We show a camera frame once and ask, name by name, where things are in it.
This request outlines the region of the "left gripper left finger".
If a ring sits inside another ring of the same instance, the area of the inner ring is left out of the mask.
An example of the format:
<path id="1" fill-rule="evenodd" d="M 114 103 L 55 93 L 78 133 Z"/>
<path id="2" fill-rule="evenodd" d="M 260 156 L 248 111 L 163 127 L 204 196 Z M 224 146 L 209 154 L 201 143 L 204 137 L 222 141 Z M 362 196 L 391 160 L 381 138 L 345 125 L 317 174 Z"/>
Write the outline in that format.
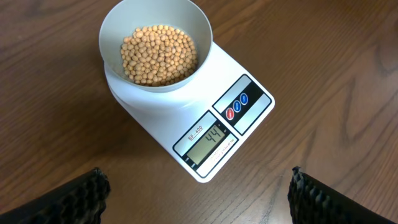
<path id="1" fill-rule="evenodd" d="M 108 177 L 96 167 L 35 200 L 1 214 L 1 223 L 100 224 L 110 191 Z"/>

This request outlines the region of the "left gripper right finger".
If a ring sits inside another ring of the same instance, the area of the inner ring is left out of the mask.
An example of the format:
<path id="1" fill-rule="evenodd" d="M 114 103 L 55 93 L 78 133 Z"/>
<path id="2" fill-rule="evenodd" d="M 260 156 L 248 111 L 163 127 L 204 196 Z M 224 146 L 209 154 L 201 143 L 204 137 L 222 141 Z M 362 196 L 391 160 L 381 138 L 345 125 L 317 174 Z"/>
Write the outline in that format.
<path id="1" fill-rule="evenodd" d="M 319 180 L 292 169 L 287 195 L 294 224 L 393 224 Z"/>

